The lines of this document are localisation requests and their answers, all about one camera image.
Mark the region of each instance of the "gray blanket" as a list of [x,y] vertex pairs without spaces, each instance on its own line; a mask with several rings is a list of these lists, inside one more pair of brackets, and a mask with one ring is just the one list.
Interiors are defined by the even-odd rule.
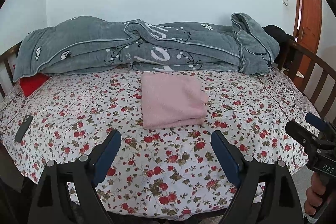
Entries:
[[140,71],[268,73],[279,53],[277,41],[246,14],[235,13],[231,20],[232,26],[151,25],[80,16],[30,33],[21,44],[13,81],[38,72],[86,74],[121,64]]

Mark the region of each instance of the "metal screw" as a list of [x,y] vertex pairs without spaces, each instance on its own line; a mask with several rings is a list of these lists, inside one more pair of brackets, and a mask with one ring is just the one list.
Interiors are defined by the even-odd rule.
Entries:
[[81,155],[81,156],[79,157],[79,161],[84,162],[84,161],[87,161],[88,158],[89,158],[88,155]]
[[246,161],[253,161],[253,157],[251,156],[251,155],[245,155],[244,156],[244,159],[246,160]]
[[47,162],[47,166],[49,166],[49,167],[53,166],[54,164],[55,164],[55,161],[54,161],[54,160],[49,160],[49,161]]
[[278,160],[278,165],[280,165],[281,167],[285,167],[286,163],[283,160]]

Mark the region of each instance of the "human hand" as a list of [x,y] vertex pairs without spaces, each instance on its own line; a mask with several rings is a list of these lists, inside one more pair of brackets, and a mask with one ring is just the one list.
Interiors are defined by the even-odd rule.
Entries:
[[316,213],[316,209],[314,207],[318,207],[322,204],[321,196],[325,193],[325,191],[326,188],[322,184],[319,174],[314,173],[311,176],[311,186],[306,191],[307,200],[304,203],[304,211],[308,215],[314,215]]

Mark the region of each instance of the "wooden door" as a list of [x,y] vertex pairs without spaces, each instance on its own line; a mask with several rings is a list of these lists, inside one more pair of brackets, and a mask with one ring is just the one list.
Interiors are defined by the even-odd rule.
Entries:
[[[322,25],[322,0],[297,0],[294,37],[297,43],[313,53],[317,52]],[[299,72],[307,72],[310,59],[303,57]]]

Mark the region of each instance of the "light switch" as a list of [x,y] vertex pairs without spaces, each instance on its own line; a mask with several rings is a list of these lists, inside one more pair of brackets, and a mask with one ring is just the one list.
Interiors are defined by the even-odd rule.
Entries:
[[282,0],[282,3],[288,6],[288,0]]

